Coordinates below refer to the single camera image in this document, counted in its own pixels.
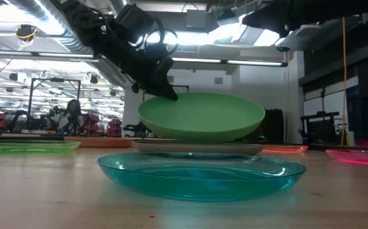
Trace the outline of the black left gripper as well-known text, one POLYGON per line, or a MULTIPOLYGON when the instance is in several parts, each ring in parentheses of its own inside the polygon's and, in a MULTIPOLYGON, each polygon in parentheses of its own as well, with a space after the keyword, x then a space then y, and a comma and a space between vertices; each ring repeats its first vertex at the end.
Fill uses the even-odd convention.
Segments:
POLYGON ((178 99, 167 76, 174 64, 172 58, 164 58, 158 63, 158 60, 137 52, 109 31, 102 33, 102 54, 118 66, 122 73, 127 73, 135 80, 140 89, 172 101, 178 99))

